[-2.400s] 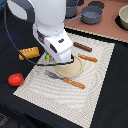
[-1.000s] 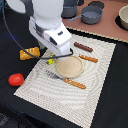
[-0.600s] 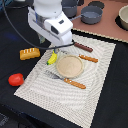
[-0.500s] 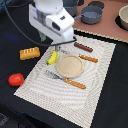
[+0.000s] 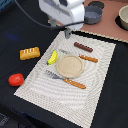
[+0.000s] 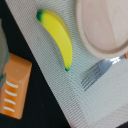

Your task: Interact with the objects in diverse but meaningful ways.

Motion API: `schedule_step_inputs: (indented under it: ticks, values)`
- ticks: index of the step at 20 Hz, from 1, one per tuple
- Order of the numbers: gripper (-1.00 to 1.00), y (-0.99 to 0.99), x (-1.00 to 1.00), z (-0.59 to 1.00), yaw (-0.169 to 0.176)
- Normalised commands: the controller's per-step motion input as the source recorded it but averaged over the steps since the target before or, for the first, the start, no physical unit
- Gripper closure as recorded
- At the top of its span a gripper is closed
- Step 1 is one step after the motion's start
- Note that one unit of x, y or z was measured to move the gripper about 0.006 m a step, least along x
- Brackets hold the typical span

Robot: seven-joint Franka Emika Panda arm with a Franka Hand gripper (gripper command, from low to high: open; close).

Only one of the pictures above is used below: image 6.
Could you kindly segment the grey-green gripper finger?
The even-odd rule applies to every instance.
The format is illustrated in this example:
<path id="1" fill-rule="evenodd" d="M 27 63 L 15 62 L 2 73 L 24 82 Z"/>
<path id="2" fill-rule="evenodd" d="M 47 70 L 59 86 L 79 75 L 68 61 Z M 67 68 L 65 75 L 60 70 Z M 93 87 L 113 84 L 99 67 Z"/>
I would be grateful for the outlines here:
<path id="1" fill-rule="evenodd" d="M 5 82 L 6 73 L 4 72 L 4 69 L 8 61 L 9 50 L 4 31 L 2 29 L 2 20 L 0 19 L 0 89 Z"/>

